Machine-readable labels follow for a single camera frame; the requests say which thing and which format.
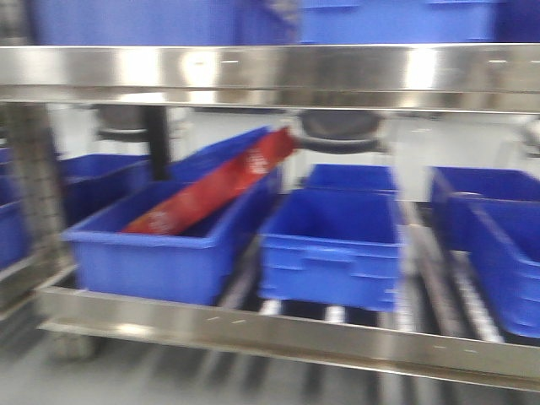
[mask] black pole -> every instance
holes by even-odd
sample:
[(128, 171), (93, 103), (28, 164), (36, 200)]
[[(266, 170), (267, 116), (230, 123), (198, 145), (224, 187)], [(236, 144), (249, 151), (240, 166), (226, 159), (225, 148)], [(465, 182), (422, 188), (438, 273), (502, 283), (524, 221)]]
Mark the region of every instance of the black pole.
[(141, 107), (143, 125), (147, 130), (148, 149), (154, 180), (168, 180), (170, 163), (169, 133), (167, 130), (167, 110), (160, 105)]

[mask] storage rack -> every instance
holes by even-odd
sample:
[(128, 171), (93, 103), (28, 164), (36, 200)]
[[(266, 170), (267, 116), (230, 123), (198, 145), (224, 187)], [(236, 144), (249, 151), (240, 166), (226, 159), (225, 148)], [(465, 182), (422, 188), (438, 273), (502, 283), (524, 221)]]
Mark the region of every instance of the storage rack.
[[(0, 61), (0, 100), (36, 240), (32, 274), (41, 280), (56, 274), (37, 289), (46, 317), (41, 327), (56, 334), (64, 355), (91, 354), (91, 337), (120, 338), (540, 391), (540, 348), (505, 343), (467, 263), (441, 249), (410, 202), (402, 208), (413, 270), (398, 311), (374, 321), (353, 323), (351, 311), (336, 306), (321, 309), (319, 319), (278, 301), (246, 306), (257, 279), (250, 255), (257, 246), (216, 306), (75, 289), (59, 240), (62, 212), (54, 157), (46, 154), (45, 108), (68, 102), (534, 114), (540, 46), (4, 47)], [(38, 203), (45, 206), (35, 209)], [(421, 285), (436, 332), (423, 328)], [(11, 288), (0, 280), (0, 291)]]

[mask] wheel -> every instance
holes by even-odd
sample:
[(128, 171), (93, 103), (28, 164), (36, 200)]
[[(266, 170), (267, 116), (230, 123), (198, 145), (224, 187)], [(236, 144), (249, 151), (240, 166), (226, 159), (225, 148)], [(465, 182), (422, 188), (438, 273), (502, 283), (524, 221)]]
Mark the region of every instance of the wheel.
[(52, 355), (61, 360), (86, 360), (95, 356), (98, 338), (75, 333), (51, 332)]

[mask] blue crate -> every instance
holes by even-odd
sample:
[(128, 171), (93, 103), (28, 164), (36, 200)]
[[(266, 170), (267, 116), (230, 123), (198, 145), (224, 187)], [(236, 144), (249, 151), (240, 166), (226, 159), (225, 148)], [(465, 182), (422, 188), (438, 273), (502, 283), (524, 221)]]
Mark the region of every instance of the blue crate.
[(540, 2), (509, 0), (500, 5), (498, 42), (540, 42)]
[(38, 45), (236, 45), (237, 0), (30, 0)]
[(235, 256), (278, 195), (277, 170), (179, 236), (118, 233), (185, 184), (156, 182), (63, 233), (78, 261), (78, 286), (111, 294), (209, 305)]
[(472, 205), (470, 259), (478, 281), (510, 333), (540, 338), (540, 205)]
[(27, 256), (30, 237), (13, 179), (0, 176), (0, 269)]
[(75, 224), (151, 179), (147, 156), (88, 154), (60, 162), (67, 223)]
[(6, 176), (10, 174), (10, 161), (11, 150), (9, 148), (0, 148), (0, 176)]
[(287, 45), (294, 43), (295, 27), (268, 8), (262, 0), (240, 1), (242, 45)]
[(301, 0), (311, 44), (490, 42), (500, 0)]
[(227, 160), (240, 154), (268, 132), (268, 127), (259, 127), (233, 138), (208, 145), (181, 162), (171, 164), (169, 174), (176, 181), (193, 183), (217, 169)]
[(393, 311), (402, 236), (392, 196), (304, 189), (262, 228), (259, 295)]
[(305, 187), (397, 194), (389, 166), (316, 165)]
[(435, 167), (433, 172), (430, 201), (435, 226), (453, 250), (468, 250), (470, 202), (540, 203), (540, 181), (519, 170)]

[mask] red package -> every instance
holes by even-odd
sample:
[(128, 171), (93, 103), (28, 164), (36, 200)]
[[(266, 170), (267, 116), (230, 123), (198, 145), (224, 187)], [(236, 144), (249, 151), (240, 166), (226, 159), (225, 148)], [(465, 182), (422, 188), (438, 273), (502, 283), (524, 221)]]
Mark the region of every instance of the red package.
[(201, 180), (133, 220), (121, 232), (178, 235), (238, 197), (295, 148), (288, 128), (270, 132)]

